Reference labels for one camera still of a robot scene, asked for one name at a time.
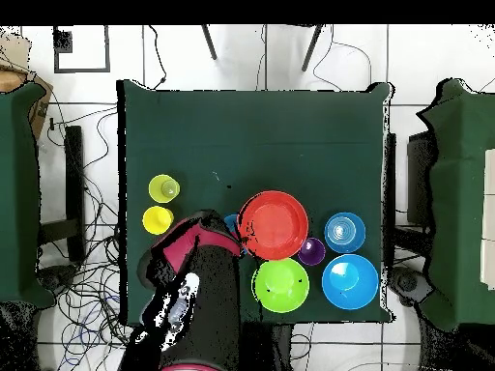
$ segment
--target black frame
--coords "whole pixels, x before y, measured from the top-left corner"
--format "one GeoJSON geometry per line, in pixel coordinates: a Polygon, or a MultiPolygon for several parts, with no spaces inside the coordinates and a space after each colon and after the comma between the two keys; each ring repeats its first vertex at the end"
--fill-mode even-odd
{"type": "MultiPolygon", "coordinates": [[[[74,72],[110,72],[110,39],[108,37],[108,26],[104,28],[104,68],[103,69],[60,69],[59,68],[59,54],[60,51],[53,47],[53,72],[59,73],[74,73],[74,72]]],[[[53,38],[55,39],[55,33],[58,32],[58,26],[53,26],[53,38]]]]}

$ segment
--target yellow cup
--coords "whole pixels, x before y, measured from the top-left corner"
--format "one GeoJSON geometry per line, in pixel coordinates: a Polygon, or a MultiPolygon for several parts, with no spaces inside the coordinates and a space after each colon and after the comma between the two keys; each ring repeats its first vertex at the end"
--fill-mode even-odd
{"type": "Polygon", "coordinates": [[[166,232],[173,221],[173,213],[161,206],[152,206],[143,215],[144,229],[153,235],[161,235],[166,232]]]}
{"type": "Polygon", "coordinates": [[[179,183],[168,175],[157,175],[148,185],[150,196],[161,204],[166,204],[181,191],[179,183]]]}

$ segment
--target purple cup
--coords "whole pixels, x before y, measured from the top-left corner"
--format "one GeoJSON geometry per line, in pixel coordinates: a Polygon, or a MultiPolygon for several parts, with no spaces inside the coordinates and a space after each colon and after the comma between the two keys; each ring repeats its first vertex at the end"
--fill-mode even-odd
{"type": "Polygon", "coordinates": [[[298,256],[305,265],[318,265],[325,258],[325,245],[316,238],[307,238],[303,242],[298,256]]]}

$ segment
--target plastic cup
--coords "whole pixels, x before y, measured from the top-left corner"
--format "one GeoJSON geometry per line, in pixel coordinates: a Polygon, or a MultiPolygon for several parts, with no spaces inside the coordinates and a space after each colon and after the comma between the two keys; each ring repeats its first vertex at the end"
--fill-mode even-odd
{"type": "Polygon", "coordinates": [[[337,253],[352,253],[364,243],[364,223],[356,214],[334,214],[325,225],[325,242],[337,253]]]}
{"type": "Polygon", "coordinates": [[[174,199],[181,187],[177,181],[168,175],[157,175],[148,185],[150,196],[158,203],[166,204],[174,199]]]}
{"type": "Polygon", "coordinates": [[[251,280],[254,298],[275,313],[300,307],[309,292],[305,268],[290,258],[263,263],[251,280]]]}
{"type": "Polygon", "coordinates": [[[161,235],[166,232],[173,221],[173,213],[161,206],[148,208],[143,215],[144,229],[153,235],[161,235]]]}
{"type": "Polygon", "coordinates": [[[325,258],[325,245],[316,238],[307,238],[303,242],[298,256],[305,265],[318,265],[325,258]]]}

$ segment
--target green cloth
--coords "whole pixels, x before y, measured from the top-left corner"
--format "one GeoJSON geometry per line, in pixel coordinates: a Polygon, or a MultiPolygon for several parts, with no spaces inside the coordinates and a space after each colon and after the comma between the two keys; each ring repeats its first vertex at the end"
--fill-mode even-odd
{"type": "MultiPolygon", "coordinates": [[[[235,213],[267,189],[295,196],[306,209],[308,235],[322,241],[330,216],[358,214],[366,225],[366,240],[357,253],[380,272],[383,103],[389,91],[388,84],[378,84],[369,93],[152,92],[124,81],[126,141],[119,144],[126,144],[126,169],[119,171],[127,173],[129,323],[138,322],[152,296],[141,286],[136,269],[158,238],[142,225],[143,213],[157,205],[148,184],[158,174],[181,185],[179,196],[163,204],[175,221],[200,209],[235,213]]],[[[335,256],[327,248],[321,264],[306,267],[309,294],[300,308],[286,314],[263,309],[263,321],[388,321],[379,294],[356,311],[327,301],[321,277],[335,256]]],[[[259,320],[250,290],[254,270],[251,257],[240,261],[243,321],[259,320]]]]}
{"type": "Polygon", "coordinates": [[[53,304],[53,296],[36,279],[40,227],[40,184],[36,140],[28,114],[45,93],[27,82],[0,93],[0,301],[53,304]]]}
{"type": "Polygon", "coordinates": [[[495,96],[449,80],[420,117],[433,129],[438,160],[430,171],[436,225],[429,278],[437,288],[422,304],[438,328],[495,324],[495,292],[480,282],[484,155],[495,148],[495,96]]]}

